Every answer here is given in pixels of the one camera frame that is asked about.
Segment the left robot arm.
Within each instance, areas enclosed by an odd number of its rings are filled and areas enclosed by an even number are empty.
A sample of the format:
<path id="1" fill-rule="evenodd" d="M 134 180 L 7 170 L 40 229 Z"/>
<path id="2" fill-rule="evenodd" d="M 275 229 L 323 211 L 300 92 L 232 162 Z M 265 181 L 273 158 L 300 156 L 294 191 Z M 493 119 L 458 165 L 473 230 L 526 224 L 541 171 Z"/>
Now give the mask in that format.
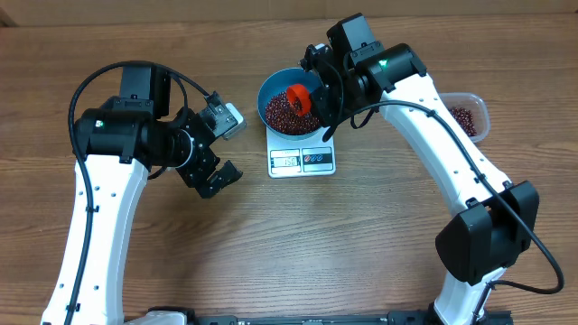
<path id="1" fill-rule="evenodd" d="M 219 94 L 206 106 L 170 116 L 171 87 L 192 80 L 150 61 L 118 63 L 117 95 L 81 115 L 68 113 L 76 158 L 75 200 L 58 282 L 44 324 L 121 324 L 126 255 L 136 207 L 151 179 L 169 169 L 209 199 L 241 178 L 211 144 L 245 127 L 245 118 Z"/>

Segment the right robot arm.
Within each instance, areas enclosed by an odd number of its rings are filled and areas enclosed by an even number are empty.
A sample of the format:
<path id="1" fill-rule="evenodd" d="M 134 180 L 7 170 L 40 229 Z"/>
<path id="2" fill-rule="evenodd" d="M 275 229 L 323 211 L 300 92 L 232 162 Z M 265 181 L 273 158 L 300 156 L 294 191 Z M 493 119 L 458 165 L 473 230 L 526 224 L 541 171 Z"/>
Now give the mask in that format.
<path id="1" fill-rule="evenodd" d="M 527 181 L 513 183 L 482 154 L 409 45 L 385 47 L 361 14 L 337 22 L 327 37 L 307 47 L 300 62 L 321 82 L 306 109 L 329 133 L 362 112 L 380 113 L 430 172 L 452 217 L 435 239 L 447 271 L 442 291 L 416 320 L 509 324 L 509 313 L 489 312 L 485 305 L 535 241 L 536 189 Z"/>

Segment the red measuring scoop blue handle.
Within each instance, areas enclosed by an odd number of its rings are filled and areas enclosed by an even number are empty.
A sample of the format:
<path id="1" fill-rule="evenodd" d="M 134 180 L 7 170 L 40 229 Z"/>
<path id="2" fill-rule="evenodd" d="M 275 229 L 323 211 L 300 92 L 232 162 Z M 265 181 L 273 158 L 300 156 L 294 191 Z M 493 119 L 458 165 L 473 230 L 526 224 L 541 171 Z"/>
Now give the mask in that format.
<path id="1" fill-rule="evenodd" d="M 290 106 L 298 116 L 305 116 L 311 112 L 310 92 L 302 84 L 293 84 L 286 89 L 286 97 Z"/>

